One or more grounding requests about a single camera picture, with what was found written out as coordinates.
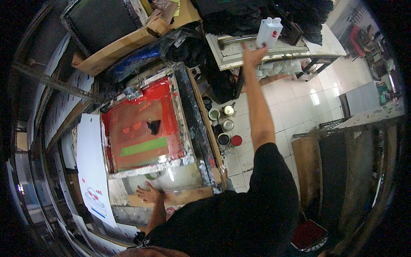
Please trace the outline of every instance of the paint can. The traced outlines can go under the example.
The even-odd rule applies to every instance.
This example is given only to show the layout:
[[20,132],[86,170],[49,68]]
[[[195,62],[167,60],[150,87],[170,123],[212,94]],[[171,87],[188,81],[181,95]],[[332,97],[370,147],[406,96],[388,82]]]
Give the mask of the paint can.
[[234,122],[230,119],[223,122],[223,129],[225,132],[232,131],[234,128]]
[[231,138],[231,143],[233,146],[239,146],[242,143],[242,138],[239,135],[235,135]]
[[220,115],[221,115],[221,113],[220,113],[220,111],[217,110],[217,109],[211,109],[211,110],[208,112],[208,117],[209,117],[211,120],[217,120],[218,118],[220,118]]
[[234,116],[234,107],[232,105],[226,105],[223,107],[223,113],[227,117],[233,117]]
[[230,142],[230,137],[225,133],[221,133],[220,135],[218,135],[217,141],[220,145],[224,146]]
[[174,214],[175,209],[173,207],[169,207],[166,210],[166,221],[169,220],[169,218]]

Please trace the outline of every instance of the red chair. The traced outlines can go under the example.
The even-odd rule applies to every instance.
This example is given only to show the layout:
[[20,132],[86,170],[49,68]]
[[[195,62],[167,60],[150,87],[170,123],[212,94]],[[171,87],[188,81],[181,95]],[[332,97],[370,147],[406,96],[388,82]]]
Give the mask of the red chair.
[[351,45],[353,46],[355,52],[358,54],[358,56],[360,57],[364,57],[365,54],[363,52],[363,50],[361,49],[361,47],[358,45],[356,40],[359,40],[358,37],[358,32],[360,31],[360,27],[357,24],[354,24],[353,29],[350,32],[350,42]]

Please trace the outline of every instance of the wooden board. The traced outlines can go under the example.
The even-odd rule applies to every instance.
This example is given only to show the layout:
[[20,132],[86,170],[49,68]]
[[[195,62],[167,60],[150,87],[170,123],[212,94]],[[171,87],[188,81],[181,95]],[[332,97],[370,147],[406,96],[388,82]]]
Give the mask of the wooden board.
[[149,30],[163,36],[169,27],[162,18],[155,17],[146,26],[114,41],[84,61],[74,55],[72,66],[94,77],[131,51],[155,41],[157,38]]
[[[165,192],[166,199],[164,204],[167,206],[187,204],[213,195],[211,187],[188,189],[178,192]],[[128,196],[130,205],[134,207],[154,207],[154,203],[143,203],[136,194]]]
[[181,0],[180,14],[174,17],[174,22],[170,25],[171,29],[179,28],[187,23],[199,21],[200,15],[197,9],[194,8],[190,0]]
[[300,184],[301,206],[306,208],[320,189],[320,150],[314,137],[302,137],[291,143]]
[[[214,157],[217,163],[217,168],[219,169],[222,165],[224,165],[224,163],[223,163],[223,158],[221,157],[221,154],[220,154],[220,149],[218,148],[217,140],[215,139],[214,133],[211,128],[211,124],[208,119],[208,111],[206,110],[206,107],[204,106],[204,102],[201,97],[200,90],[197,86],[197,82],[195,78],[193,77],[193,74],[191,73],[189,69],[187,69],[187,73],[188,73],[188,77],[190,78],[191,85],[193,86],[194,95],[196,96],[197,103],[200,108],[201,116],[203,118],[203,123],[205,124],[205,129],[207,130],[208,140],[210,141],[211,149],[214,153]],[[222,182],[223,182],[223,187],[226,188],[226,175],[222,176]]]

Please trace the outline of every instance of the red paint can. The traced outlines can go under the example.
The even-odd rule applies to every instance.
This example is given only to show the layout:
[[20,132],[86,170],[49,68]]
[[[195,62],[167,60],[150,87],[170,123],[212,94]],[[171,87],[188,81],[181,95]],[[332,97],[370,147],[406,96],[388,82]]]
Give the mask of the red paint can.
[[233,136],[231,138],[231,143],[233,144],[233,146],[239,146],[242,143],[242,138],[238,135]]

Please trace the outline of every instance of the black fabric pile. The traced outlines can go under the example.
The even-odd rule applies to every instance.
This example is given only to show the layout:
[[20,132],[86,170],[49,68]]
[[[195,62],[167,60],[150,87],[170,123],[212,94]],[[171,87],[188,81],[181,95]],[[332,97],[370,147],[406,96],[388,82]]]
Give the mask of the black fabric pile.
[[334,9],[331,0],[290,0],[277,1],[279,7],[289,12],[292,20],[300,25],[304,37],[313,43],[323,45],[322,24]]
[[[192,0],[197,10],[202,13],[209,12],[204,5],[197,4]],[[220,1],[207,1],[209,6],[216,9]],[[332,0],[247,0],[236,5],[218,4],[219,12],[201,15],[204,20],[204,30],[215,35],[227,34],[231,36],[243,36],[257,34],[262,19],[267,17],[281,17],[280,13],[286,15],[290,21],[297,23],[304,31],[304,37],[310,42],[322,45],[321,29],[333,10]],[[291,30],[289,24],[282,22],[284,26],[282,34],[286,36]]]

